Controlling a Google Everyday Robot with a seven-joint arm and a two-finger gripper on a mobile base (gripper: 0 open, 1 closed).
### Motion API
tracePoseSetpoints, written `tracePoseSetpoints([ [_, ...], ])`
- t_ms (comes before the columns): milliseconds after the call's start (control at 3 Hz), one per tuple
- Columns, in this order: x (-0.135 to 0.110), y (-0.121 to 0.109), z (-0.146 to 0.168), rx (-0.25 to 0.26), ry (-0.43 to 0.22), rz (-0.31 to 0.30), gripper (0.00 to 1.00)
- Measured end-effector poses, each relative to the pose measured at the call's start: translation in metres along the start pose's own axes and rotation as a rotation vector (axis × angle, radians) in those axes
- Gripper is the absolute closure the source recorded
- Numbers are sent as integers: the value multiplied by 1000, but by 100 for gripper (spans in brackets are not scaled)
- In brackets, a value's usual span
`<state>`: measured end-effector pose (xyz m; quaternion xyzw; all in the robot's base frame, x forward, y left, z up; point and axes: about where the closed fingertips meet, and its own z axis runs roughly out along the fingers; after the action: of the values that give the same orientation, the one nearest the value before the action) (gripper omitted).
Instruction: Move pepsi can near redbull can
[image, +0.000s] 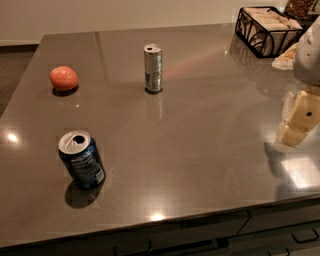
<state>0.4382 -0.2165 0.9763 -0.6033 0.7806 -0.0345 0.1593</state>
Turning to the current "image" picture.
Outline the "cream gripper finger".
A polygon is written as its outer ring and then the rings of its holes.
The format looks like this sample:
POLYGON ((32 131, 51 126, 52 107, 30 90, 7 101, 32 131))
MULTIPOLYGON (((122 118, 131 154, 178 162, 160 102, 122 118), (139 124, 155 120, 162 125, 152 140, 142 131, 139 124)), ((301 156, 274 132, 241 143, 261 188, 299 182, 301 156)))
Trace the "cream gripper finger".
POLYGON ((282 110, 282 119, 288 120, 291 112, 293 110, 293 106, 296 100, 296 93, 289 92, 284 100, 283 110, 282 110))
POLYGON ((320 95, 315 90, 302 90, 297 96, 288 120, 283 120, 278 142, 296 147, 320 123, 320 95))

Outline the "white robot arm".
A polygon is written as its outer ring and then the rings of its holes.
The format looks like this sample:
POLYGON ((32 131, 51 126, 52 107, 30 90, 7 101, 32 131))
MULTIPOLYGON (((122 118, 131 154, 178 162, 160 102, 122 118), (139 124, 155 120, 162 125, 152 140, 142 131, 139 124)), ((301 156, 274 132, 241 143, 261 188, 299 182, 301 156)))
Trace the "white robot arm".
POLYGON ((306 85, 287 95, 276 142, 295 148, 320 123, 320 17, 299 39, 293 60, 294 77, 306 85))

